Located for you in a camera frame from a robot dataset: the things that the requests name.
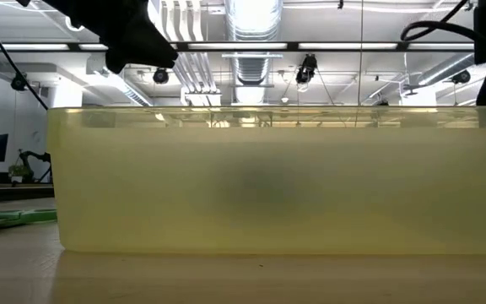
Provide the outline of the yellow translucent plastic bin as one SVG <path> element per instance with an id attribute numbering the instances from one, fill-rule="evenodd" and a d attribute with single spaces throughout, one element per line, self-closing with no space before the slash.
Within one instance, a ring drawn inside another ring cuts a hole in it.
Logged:
<path id="1" fill-rule="evenodd" d="M 56 108 L 77 252 L 486 254 L 485 107 Z"/>

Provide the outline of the silver slanted ceiling duct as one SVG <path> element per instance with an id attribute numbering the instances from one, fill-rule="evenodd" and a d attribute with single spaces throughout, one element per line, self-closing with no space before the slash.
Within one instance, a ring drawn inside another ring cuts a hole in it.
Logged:
<path id="1" fill-rule="evenodd" d="M 474 54 L 456 54 L 418 76 L 417 86 L 429 86 L 448 79 L 475 64 Z"/>

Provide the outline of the green plant in white pot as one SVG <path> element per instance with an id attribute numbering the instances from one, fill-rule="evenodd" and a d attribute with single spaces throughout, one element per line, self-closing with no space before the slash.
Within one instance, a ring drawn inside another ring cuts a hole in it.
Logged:
<path id="1" fill-rule="evenodd" d="M 29 170 L 24 165 L 11 165 L 8 168 L 8 175 L 12 184 L 20 183 L 29 174 Z"/>

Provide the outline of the green-handled scissors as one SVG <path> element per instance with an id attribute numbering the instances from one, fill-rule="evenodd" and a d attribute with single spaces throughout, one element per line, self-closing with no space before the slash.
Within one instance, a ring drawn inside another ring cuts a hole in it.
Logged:
<path id="1" fill-rule="evenodd" d="M 55 209 L 0 210 L 0 228 L 57 221 Z"/>

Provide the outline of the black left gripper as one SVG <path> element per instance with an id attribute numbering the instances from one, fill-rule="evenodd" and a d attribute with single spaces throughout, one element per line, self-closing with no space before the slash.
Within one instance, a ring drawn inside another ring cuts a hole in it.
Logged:
<path id="1" fill-rule="evenodd" d="M 148 0 L 43 0 L 109 47 L 105 65 L 119 74 L 129 63 L 173 68 L 177 51 L 150 23 Z"/>

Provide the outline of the black table frame rail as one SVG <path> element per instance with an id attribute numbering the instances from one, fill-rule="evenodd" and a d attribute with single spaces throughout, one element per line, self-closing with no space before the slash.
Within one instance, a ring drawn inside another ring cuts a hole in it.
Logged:
<path id="1" fill-rule="evenodd" d="M 0 202 L 53 197 L 53 187 L 0 187 Z"/>

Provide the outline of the white ceiling pipe bundle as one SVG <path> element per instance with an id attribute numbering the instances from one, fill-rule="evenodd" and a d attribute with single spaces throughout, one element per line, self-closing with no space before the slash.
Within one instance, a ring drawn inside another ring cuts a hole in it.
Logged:
<path id="1" fill-rule="evenodd" d="M 182 42 L 204 41 L 201 0 L 147 0 L 148 16 L 176 48 Z M 219 94 L 206 52 L 180 52 L 172 69 L 189 94 Z"/>

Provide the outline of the white rectangular ceiling duct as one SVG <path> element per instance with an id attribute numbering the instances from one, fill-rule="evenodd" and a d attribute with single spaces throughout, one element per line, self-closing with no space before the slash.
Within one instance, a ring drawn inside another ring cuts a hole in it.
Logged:
<path id="1" fill-rule="evenodd" d="M 124 73 L 113 73 L 105 65 L 105 56 L 91 55 L 86 61 L 86 75 L 90 85 L 117 91 L 136 106 L 153 106 L 151 99 L 135 84 L 124 77 Z"/>

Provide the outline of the black overhead frame bar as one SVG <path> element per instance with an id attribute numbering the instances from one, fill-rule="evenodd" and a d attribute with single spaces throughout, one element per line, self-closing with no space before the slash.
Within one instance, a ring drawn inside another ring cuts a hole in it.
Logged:
<path id="1" fill-rule="evenodd" d="M 213 42 L 213 41 L 202 41 L 202 42 L 191 42 L 191 43 L 273 43 L 273 42 L 228 42 L 228 41 L 220 41 L 220 42 Z M 414 51 L 414 50 L 409 50 L 408 47 L 411 43 L 461 43 L 461 42 L 391 42 L 391 43 L 397 43 L 397 47 L 392 50 L 382 50 L 382 51 L 377 51 L 377 50 L 337 50 L 337 51 L 329 51 L 329 50 L 300 50 L 299 49 L 299 44 L 300 43 L 315 43 L 315 42 L 295 42 L 295 41 L 289 41 L 289 42 L 279 42 L 279 43 L 287 43 L 288 46 L 283 49 L 283 50 L 251 50 L 251 51 L 235 51 L 235 50 L 189 50 L 188 45 L 190 43 L 188 42 L 182 42 L 178 43 L 177 47 L 174 48 L 179 51 L 179 52 L 430 52 L 430 51 Z M 78 44 L 88 44 L 88 43 L 77 43 L 77 42 L 67 42 L 67 43 L 5 43 L 5 44 L 67 44 L 68 45 L 68 50 L 67 51 L 55 51 L 55 52 L 89 52 L 89 51 L 82 51 L 78 48 Z M 47 51 L 10 51 L 9 52 L 47 52 Z"/>

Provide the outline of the silver round ceiling duct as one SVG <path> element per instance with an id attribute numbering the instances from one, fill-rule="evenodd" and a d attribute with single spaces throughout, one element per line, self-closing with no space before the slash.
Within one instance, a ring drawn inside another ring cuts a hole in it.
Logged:
<path id="1" fill-rule="evenodd" d="M 284 0 L 224 0 L 229 41 L 275 41 L 278 39 Z M 267 52 L 258 57 L 232 59 L 235 76 L 235 100 L 257 105 L 264 101 L 272 59 Z"/>

